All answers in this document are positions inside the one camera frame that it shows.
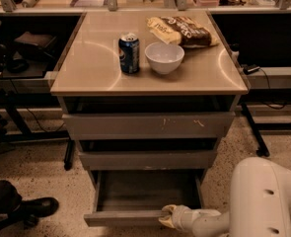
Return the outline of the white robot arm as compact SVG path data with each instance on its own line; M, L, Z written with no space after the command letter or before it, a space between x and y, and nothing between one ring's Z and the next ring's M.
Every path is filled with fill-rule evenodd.
M227 212L174 204L162 211L161 224L194 237L291 237L291 170L247 158L233 171Z

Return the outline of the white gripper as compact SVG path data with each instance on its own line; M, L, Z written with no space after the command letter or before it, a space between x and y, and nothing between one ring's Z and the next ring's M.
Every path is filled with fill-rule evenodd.
M214 209L190 209L185 205L168 204L162 208L168 216L159 218L159 222L179 231L207 232L212 222L221 215Z

